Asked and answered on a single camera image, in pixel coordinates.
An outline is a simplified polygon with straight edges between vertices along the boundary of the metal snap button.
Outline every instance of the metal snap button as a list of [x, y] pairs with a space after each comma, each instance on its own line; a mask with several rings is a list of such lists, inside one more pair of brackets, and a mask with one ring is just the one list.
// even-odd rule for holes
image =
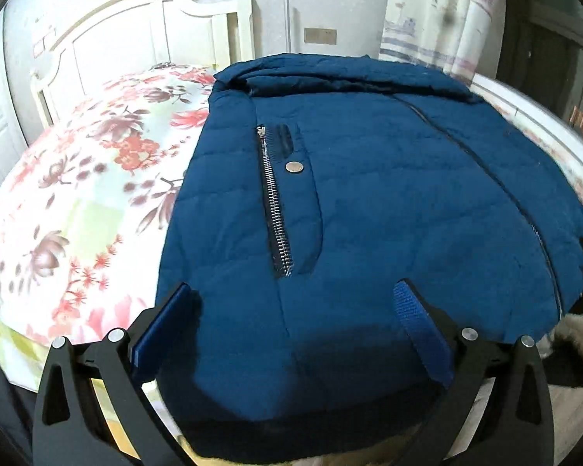
[[305, 165], [297, 161], [290, 161], [285, 165], [285, 169], [290, 173], [300, 173], [305, 169]]

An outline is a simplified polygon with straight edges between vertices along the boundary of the light switch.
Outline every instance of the light switch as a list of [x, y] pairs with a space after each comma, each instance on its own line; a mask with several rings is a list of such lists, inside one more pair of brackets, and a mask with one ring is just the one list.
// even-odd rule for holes
[[32, 56], [36, 59], [45, 51], [44, 40], [41, 39], [32, 46]]
[[305, 28], [305, 43], [337, 45], [337, 30]]

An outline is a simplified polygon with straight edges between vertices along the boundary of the bed post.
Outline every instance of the bed post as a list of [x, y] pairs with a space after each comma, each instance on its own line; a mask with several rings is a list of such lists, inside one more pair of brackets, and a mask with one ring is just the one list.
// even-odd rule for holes
[[239, 31], [240, 60], [255, 59], [252, 29], [252, 0], [237, 0], [237, 28]]
[[30, 77], [30, 90], [32, 91], [32, 97], [35, 100], [35, 106], [37, 107], [37, 113], [41, 118], [41, 123], [44, 125], [44, 130], [46, 130], [52, 126], [52, 117], [50, 115], [48, 104], [45, 101], [45, 94], [41, 87], [41, 79], [39, 78], [37, 70], [31, 70]]

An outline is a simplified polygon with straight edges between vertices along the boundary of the floral bedspread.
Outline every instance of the floral bedspread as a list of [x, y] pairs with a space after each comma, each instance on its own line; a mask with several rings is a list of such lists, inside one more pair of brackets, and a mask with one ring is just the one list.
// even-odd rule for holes
[[153, 306], [212, 73], [123, 76], [28, 148], [0, 188], [1, 325], [45, 346], [91, 342]]

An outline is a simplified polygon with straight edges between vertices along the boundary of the bed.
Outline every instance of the bed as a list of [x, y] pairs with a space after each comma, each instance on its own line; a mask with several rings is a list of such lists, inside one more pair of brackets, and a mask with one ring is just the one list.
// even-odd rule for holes
[[[0, 189], [0, 365], [11, 383], [33, 391], [54, 337], [96, 341], [153, 306], [166, 228], [208, 116], [213, 74], [255, 56], [252, 0], [111, 0], [57, 37], [50, 53], [50, 70], [31, 79], [46, 130]], [[554, 157], [583, 202], [583, 142], [508, 87], [476, 76], [472, 89]], [[120, 436], [103, 386], [96, 389]], [[155, 383], [144, 389], [179, 436]], [[453, 453], [466, 448], [489, 386], [484, 391]], [[583, 389], [552, 392], [561, 406], [559, 462], [583, 434]], [[369, 456], [298, 464], [388, 459], [405, 439]]]

